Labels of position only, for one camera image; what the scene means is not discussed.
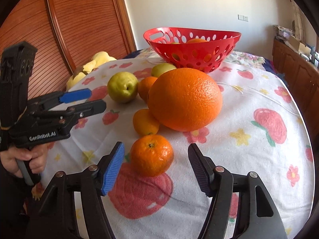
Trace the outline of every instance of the wall socket panel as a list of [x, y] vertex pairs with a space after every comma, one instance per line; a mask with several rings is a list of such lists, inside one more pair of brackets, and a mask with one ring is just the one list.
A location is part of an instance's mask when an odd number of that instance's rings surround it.
[[245, 21], [245, 22], [247, 22], [248, 21], [248, 16], [244, 16], [244, 15], [238, 15], [238, 20], [240, 20], [240, 21]]

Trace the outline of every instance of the slatted wood panel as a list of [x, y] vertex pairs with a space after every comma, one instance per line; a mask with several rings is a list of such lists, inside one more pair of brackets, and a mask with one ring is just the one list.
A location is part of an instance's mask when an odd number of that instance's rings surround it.
[[106, 51], [120, 59], [129, 51], [113, 0], [53, 0], [56, 17], [75, 65]]
[[29, 82], [29, 98], [64, 89], [71, 74], [53, 36], [45, 0], [20, 0], [1, 26], [1, 53], [23, 40], [38, 48]]

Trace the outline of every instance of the black sleeve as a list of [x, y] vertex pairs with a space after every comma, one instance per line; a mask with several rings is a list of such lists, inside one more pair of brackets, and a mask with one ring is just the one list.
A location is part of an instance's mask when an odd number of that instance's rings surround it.
[[24, 238], [28, 217], [20, 213], [31, 189], [24, 179], [7, 172], [0, 161], [0, 238]]

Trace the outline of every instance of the wooden wardrobe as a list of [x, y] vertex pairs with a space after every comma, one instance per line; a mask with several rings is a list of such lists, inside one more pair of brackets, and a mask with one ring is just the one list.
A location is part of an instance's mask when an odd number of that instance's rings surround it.
[[38, 48], [29, 98], [64, 90], [99, 51], [121, 59], [136, 50], [123, 0], [20, 0], [0, 27], [0, 56], [23, 40]]

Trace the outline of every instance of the small orange fruit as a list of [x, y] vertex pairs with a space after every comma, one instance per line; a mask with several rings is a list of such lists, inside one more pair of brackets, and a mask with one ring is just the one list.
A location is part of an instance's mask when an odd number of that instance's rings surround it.
[[201, 43], [201, 42], [208, 42], [208, 41], [204, 40], [202, 38], [193, 38], [193, 39], [187, 41], [186, 43], [190, 44], [190, 43]]
[[157, 80], [157, 77], [149, 76], [144, 78], [138, 83], [138, 94], [147, 103], [148, 91], [153, 83]]
[[135, 112], [133, 126], [140, 136], [155, 135], [159, 128], [159, 121], [153, 117], [149, 109], [142, 109]]
[[163, 125], [182, 132], [198, 130], [220, 113], [223, 98], [204, 72], [178, 68], [162, 74], [148, 93], [148, 108]]
[[165, 137], [149, 135], [134, 142], [130, 159], [137, 173], [155, 177], [169, 169], [174, 159], [174, 152]]

